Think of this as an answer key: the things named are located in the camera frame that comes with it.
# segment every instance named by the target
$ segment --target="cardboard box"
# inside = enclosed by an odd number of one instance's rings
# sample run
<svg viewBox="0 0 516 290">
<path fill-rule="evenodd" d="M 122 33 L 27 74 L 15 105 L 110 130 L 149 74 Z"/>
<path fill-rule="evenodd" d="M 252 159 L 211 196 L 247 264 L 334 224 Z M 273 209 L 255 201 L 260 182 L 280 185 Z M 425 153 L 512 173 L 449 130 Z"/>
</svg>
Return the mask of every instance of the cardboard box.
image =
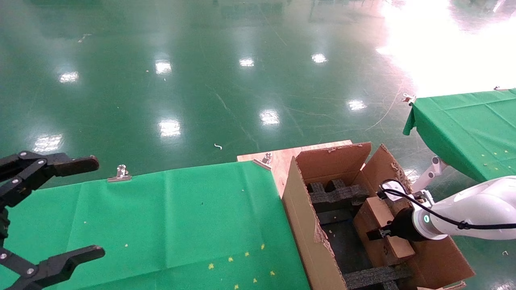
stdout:
<svg viewBox="0 0 516 290">
<path fill-rule="evenodd" d="M 397 203 L 390 209 L 392 213 L 389 216 L 385 211 L 389 207 L 384 201 L 377 200 L 376 189 L 385 179 L 398 179 L 408 187 L 410 182 L 401 166 L 383 145 L 363 166 L 370 152 L 371 143 L 367 142 L 302 151 L 297 158 L 292 158 L 282 200 L 313 290 L 344 290 L 346 283 L 337 266 L 328 238 L 319 225 L 306 188 L 307 183 L 326 184 L 332 179 L 342 179 L 347 185 L 362 185 L 373 198 L 364 204 L 369 206 L 369 212 L 378 213 L 378 210 L 372 208 L 375 206 L 380 207 L 384 214 L 374 223 L 386 222 L 386 219 L 395 215 L 399 209 L 408 206 L 408 203 Z M 357 231 L 359 235 L 365 234 L 360 227 Z M 392 237 L 378 242 L 364 245 L 373 265 L 389 265 L 392 264 L 393 257 L 401 256 L 400 261 L 406 261 L 413 273 L 412 278 L 401 283 L 401 289 L 416 290 L 417 286 L 436 289 L 474 275 L 464 256 L 449 237 L 418 243 L 408 243 L 399 237 Z M 384 248 L 388 248 L 389 251 L 385 253 Z"/>
</svg>

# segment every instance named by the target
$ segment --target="metal bracket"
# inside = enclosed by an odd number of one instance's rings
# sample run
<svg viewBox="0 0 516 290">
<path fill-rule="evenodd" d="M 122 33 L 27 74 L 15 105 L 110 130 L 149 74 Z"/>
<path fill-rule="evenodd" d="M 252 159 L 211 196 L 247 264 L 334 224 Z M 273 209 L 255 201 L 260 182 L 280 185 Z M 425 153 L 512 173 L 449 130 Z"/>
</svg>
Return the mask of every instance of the metal bracket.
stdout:
<svg viewBox="0 0 516 290">
<path fill-rule="evenodd" d="M 272 167 L 269 165 L 272 161 L 272 153 L 268 152 L 268 153 L 265 153 L 265 156 L 263 157 L 263 159 L 260 161 L 258 159 L 254 159 L 253 162 L 260 165 L 261 167 L 267 169 L 267 170 L 272 170 Z"/>
<path fill-rule="evenodd" d="M 375 229 L 372 231 L 367 232 L 367 238 L 369 240 L 377 240 L 377 239 L 383 239 L 387 236 L 391 235 L 391 229 L 389 228 L 390 223 L 388 223 L 386 226 L 381 227 L 379 229 Z"/>
<path fill-rule="evenodd" d="M 433 157 L 432 165 L 412 184 L 412 191 L 417 192 L 425 189 L 436 176 L 441 175 L 446 167 L 448 167 L 448 164 L 442 159 L 437 156 Z"/>
<path fill-rule="evenodd" d="M 432 194 L 426 189 L 421 189 L 418 192 L 414 192 L 414 196 L 417 198 L 424 197 L 430 203 L 431 206 L 435 204 L 435 202 L 433 201 Z"/>
<path fill-rule="evenodd" d="M 495 90 L 495 91 L 508 91 L 509 89 L 502 89 L 500 86 L 496 86 L 496 87 L 494 87 L 493 90 Z"/>
<path fill-rule="evenodd" d="M 108 178 L 108 182 L 118 182 L 118 181 L 127 181 L 131 180 L 133 177 L 129 175 L 129 171 L 125 169 L 125 165 L 120 164 L 117 167 L 117 176 Z"/>
</svg>

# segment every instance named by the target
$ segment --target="floor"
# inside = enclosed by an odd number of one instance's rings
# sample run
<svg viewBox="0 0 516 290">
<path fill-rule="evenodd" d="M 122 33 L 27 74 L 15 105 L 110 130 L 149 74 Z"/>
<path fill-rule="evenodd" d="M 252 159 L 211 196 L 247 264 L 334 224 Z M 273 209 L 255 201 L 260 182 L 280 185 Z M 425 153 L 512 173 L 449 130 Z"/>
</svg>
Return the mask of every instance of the floor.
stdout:
<svg viewBox="0 0 516 290">
<path fill-rule="evenodd" d="M 417 177 L 433 154 L 401 133 L 403 93 L 515 87 L 515 10 L 514 0 L 0 0 L 0 155 L 99 158 L 99 171 L 57 186 L 122 163 L 143 174 L 351 139 L 385 143 Z M 432 190 L 474 184 L 448 168 Z M 469 289 L 516 289 L 513 242 L 456 242 L 477 272 Z"/>
</svg>

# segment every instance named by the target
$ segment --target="table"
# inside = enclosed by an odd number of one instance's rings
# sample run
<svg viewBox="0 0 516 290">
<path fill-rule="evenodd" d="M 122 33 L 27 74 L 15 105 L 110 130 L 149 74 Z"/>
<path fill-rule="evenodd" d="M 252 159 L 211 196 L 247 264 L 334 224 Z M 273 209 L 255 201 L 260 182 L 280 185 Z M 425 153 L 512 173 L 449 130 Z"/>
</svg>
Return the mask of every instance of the table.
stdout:
<svg viewBox="0 0 516 290">
<path fill-rule="evenodd" d="M 37 190 L 9 218 L 5 247 L 33 263 L 105 249 L 50 289 L 310 289 L 272 174 L 253 162 Z"/>
<path fill-rule="evenodd" d="M 516 175 L 516 89 L 435 96 L 412 105 L 412 128 L 447 164 L 478 182 Z"/>
</svg>

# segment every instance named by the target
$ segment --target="plywood board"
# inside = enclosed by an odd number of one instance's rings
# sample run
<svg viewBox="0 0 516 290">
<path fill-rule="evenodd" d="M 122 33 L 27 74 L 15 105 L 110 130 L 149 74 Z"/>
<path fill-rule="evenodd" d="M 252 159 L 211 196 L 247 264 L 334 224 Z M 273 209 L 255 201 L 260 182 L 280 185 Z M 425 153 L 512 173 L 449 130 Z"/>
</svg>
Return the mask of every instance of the plywood board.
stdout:
<svg viewBox="0 0 516 290">
<path fill-rule="evenodd" d="M 272 167 L 272 175 L 274 176 L 274 181 L 276 182 L 276 186 L 278 188 L 278 192 L 280 193 L 280 197 L 283 196 L 283 192 L 285 191 L 285 184 L 288 176 L 288 169 L 290 168 L 292 157 L 297 157 L 301 151 L 309 151 L 323 148 L 333 148 L 340 147 L 344 145 L 352 144 L 350 140 L 338 141 L 338 142 L 330 142 L 323 143 L 317 145 L 289 148 L 283 150 L 275 150 L 272 151 L 272 161 L 270 166 Z M 253 159 L 262 160 L 265 156 L 265 153 L 254 153 L 247 155 L 237 156 L 237 161 L 249 161 Z"/>
</svg>

